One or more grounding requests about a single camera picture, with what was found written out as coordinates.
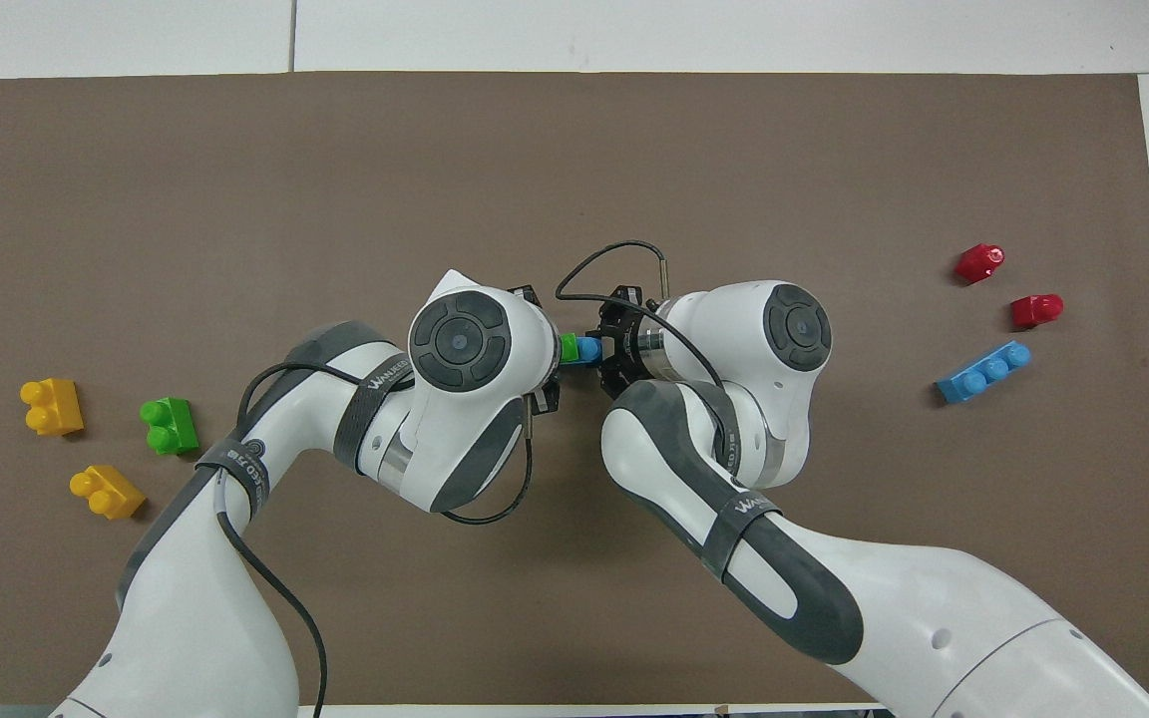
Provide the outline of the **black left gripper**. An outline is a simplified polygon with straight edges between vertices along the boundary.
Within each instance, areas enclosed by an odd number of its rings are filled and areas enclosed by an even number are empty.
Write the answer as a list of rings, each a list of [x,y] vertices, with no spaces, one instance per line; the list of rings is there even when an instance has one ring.
[[[526,301],[529,301],[530,304],[535,304],[537,308],[539,309],[539,312],[542,314],[543,318],[546,318],[546,321],[548,322],[549,330],[552,330],[552,339],[553,339],[552,366],[549,366],[548,369],[548,376],[546,377],[546,381],[543,381],[543,385],[540,385],[533,392],[530,392],[529,401],[530,401],[530,412],[533,415],[556,412],[557,409],[560,409],[560,391],[561,391],[560,363],[562,358],[562,343],[561,343],[560,332],[557,331],[556,324],[552,322],[552,319],[543,310],[543,306],[540,303],[538,293],[535,292],[535,288],[532,285],[525,283],[525,285],[514,287],[514,289],[510,289],[510,292],[512,292],[512,294],[516,296],[525,299]]]

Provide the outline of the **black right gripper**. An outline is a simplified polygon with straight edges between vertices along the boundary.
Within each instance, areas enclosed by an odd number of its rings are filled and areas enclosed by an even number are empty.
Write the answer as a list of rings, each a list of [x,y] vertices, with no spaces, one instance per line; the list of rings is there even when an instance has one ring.
[[[669,380],[666,339],[669,331],[658,323],[657,301],[643,296],[633,285],[615,288],[600,307],[600,322],[584,335],[607,347],[601,362],[588,365],[597,375],[597,385],[611,399],[629,385],[642,380]]]

